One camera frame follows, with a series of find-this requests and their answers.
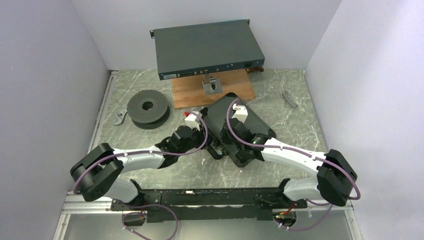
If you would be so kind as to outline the black poker set case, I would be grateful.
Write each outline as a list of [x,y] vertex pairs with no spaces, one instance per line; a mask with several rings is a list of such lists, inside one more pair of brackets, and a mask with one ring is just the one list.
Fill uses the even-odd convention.
[[[264,161],[261,151],[257,156],[249,156],[247,154],[234,153],[229,146],[225,146],[221,142],[220,133],[223,128],[224,121],[227,117],[227,110],[234,100],[238,100],[237,103],[244,105],[245,103],[233,92],[227,93],[212,104],[203,108],[200,113],[202,119],[206,123],[208,129],[208,140],[206,150],[215,159],[220,160],[224,156],[228,156],[233,163],[243,168],[252,160]],[[264,145],[265,142],[271,138],[275,138],[277,135],[275,131],[268,126],[250,107],[246,107],[248,111],[248,117],[244,122],[244,125],[254,134],[252,144]]]

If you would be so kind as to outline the black perforated filament spool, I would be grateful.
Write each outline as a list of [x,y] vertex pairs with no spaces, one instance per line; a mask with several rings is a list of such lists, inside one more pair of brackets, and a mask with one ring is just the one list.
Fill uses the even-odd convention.
[[166,96],[152,89],[139,91],[127,104],[127,114],[131,121],[144,130],[162,126],[168,120],[170,111]]

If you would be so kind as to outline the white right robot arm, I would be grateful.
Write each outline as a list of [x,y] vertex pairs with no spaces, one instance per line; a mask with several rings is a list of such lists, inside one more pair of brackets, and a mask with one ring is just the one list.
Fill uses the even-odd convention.
[[262,133],[253,134],[236,118],[225,120],[221,131],[222,142],[237,147],[236,159],[286,165],[309,174],[308,178],[283,179],[276,190],[276,203],[287,208],[295,201],[322,199],[343,207],[349,200],[361,197],[357,174],[343,154],[305,150]]

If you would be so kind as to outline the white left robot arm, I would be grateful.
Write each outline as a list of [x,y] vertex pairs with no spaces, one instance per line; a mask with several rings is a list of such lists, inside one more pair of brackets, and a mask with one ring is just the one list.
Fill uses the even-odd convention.
[[101,143],[70,170],[74,180],[72,192],[87,202],[108,197],[137,210],[145,194],[135,180],[123,180],[123,173],[141,169],[164,169],[175,164],[179,157],[204,149],[209,138],[208,128],[182,125],[161,142],[140,149],[117,149]]

